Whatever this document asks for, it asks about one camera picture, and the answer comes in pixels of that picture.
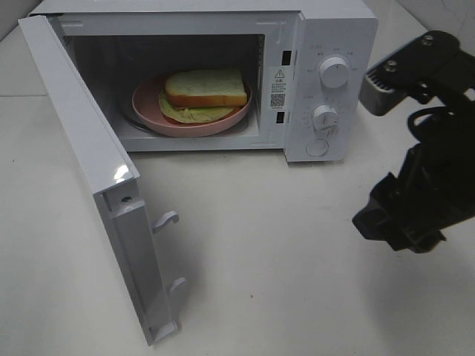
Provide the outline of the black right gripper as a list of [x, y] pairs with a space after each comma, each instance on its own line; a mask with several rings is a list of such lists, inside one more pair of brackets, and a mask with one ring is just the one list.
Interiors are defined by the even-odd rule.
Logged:
[[352, 218], [364, 239], [424, 254], [447, 240], [441, 229], [474, 217], [474, 101], [458, 93], [439, 99], [409, 115], [417, 144], [398, 177], [378, 182]]

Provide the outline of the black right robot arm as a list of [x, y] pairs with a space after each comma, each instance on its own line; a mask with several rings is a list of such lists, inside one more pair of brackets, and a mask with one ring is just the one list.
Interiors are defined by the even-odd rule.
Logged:
[[426, 107], [407, 118], [417, 140], [399, 174], [388, 173], [372, 189], [353, 225], [367, 240], [385, 241], [394, 251], [433, 250], [446, 238], [442, 229], [474, 217], [474, 57], [459, 51], [430, 73], [418, 72], [403, 85], [381, 80], [378, 63], [367, 71], [359, 99], [383, 116], [406, 97]]

